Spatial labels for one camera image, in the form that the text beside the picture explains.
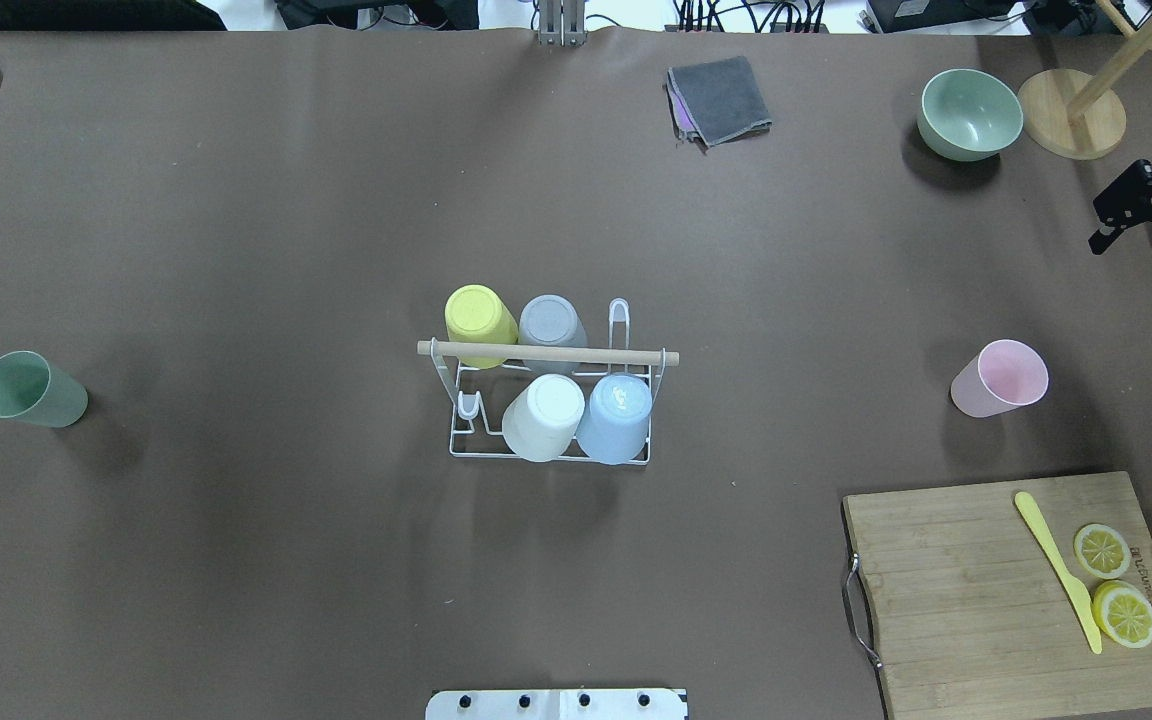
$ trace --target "bowl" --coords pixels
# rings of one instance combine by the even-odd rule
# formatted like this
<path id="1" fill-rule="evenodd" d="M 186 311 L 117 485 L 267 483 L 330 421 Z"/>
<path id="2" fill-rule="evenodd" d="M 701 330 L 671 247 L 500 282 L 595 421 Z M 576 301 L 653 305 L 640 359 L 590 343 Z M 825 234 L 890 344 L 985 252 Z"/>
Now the bowl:
<path id="1" fill-rule="evenodd" d="M 984 160 L 1020 137 L 1025 115 L 1015 92 L 988 73 L 955 68 L 929 79 L 918 132 L 939 156 Z"/>

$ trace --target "pink cup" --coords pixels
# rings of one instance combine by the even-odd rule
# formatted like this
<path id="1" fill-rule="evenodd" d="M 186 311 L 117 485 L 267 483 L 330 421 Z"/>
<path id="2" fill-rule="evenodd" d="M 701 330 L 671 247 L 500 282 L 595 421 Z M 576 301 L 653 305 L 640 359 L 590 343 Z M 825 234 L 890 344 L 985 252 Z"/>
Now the pink cup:
<path id="1" fill-rule="evenodd" d="M 954 378 L 950 397 L 973 418 L 1032 406 L 1047 393 L 1047 365 L 1032 347 L 1014 340 L 987 346 Z"/>

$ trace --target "yellow knife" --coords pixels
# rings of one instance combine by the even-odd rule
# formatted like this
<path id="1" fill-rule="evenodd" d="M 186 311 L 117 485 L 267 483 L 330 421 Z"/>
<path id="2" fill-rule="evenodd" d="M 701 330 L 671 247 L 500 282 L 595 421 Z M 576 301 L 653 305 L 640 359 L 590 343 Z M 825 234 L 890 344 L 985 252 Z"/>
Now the yellow knife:
<path id="1" fill-rule="evenodd" d="M 1079 624 L 1083 624 L 1083 634 L 1087 636 L 1087 644 L 1097 655 L 1101 653 L 1101 629 L 1097 628 L 1096 620 L 1092 619 L 1092 596 L 1087 592 L 1087 585 L 1083 579 L 1075 578 L 1066 568 L 1064 560 L 1056 550 L 1056 541 L 1052 539 L 1052 532 L 1047 529 L 1047 520 L 1043 518 L 1043 510 L 1038 510 L 1034 497 L 1021 491 L 1015 497 L 1016 510 L 1029 525 L 1029 532 L 1034 535 L 1043 554 L 1052 564 L 1052 570 L 1056 570 L 1056 577 L 1064 588 L 1064 593 L 1069 596 L 1069 602 L 1074 606 L 1074 612 L 1078 612 Z"/>

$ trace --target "wooden rod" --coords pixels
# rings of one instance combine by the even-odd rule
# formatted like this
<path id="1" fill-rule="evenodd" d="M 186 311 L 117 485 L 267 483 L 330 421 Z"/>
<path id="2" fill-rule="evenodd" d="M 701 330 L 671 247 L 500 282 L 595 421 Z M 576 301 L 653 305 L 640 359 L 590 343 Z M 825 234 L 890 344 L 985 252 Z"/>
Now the wooden rod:
<path id="1" fill-rule="evenodd" d="M 1128 18 L 1123 17 L 1123 13 L 1120 13 L 1111 3 L 1111 0 L 1096 0 L 1096 3 L 1101 6 L 1101 13 L 1105 13 L 1105 17 L 1111 18 L 1111 23 L 1114 23 L 1114 26 L 1119 28 L 1119 32 L 1123 33 L 1123 37 L 1132 37 L 1135 35 L 1132 23 L 1129 23 Z"/>
<path id="2" fill-rule="evenodd" d="M 1139 32 L 1135 32 L 1128 36 L 1128 40 L 1124 41 L 1123 46 L 1119 47 L 1117 53 L 1111 58 L 1111 60 L 1105 63 L 1101 71 L 1097 73 L 1096 76 L 1089 82 L 1083 90 L 1078 91 L 1078 94 L 1069 101 L 1068 108 L 1064 113 L 1069 115 L 1070 120 L 1076 120 L 1083 118 L 1083 113 L 1091 108 L 1092 103 L 1101 99 L 1105 91 L 1108 88 L 1114 86 L 1114 83 L 1123 77 L 1123 73 L 1128 73 L 1128 68 L 1135 65 L 1135 61 L 1139 60 L 1142 55 L 1149 53 L 1149 47 L 1152 46 L 1152 17 L 1149 18 L 1147 23 L 1140 28 Z"/>
<path id="3" fill-rule="evenodd" d="M 430 342 L 416 343 L 416 355 L 430 355 Z M 547 347 L 544 344 L 490 344 L 486 342 L 438 343 L 439 355 L 457 357 L 509 357 L 511 361 L 561 361 L 598 365 L 660 365 L 660 353 L 652 350 L 609 350 L 605 347 Z M 664 364 L 679 364 L 677 353 L 666 353 Z"/>

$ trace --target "cutting board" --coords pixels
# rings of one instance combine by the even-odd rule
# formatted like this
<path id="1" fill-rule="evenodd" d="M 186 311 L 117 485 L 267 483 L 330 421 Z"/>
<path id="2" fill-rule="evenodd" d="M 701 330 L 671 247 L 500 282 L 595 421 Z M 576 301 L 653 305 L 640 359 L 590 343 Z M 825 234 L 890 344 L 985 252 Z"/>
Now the cutting board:
<path id="1" fill-rule="evenodd" d="M 1152 541 L 1128 473 L 1076 475 L 844 498 L 861 556 L 882 702 L 892 720 L 1034 719 L 1152 707 L 1152 643 L 1105 638 L 1093 655 L 1043 548 L 1011 497 L 1029 491 L 1074 556 L 1087 523 L 1132 547 L 1121 579 L 1152 601 Z M 858 626 L 863 626 L 858 619 Z"/>

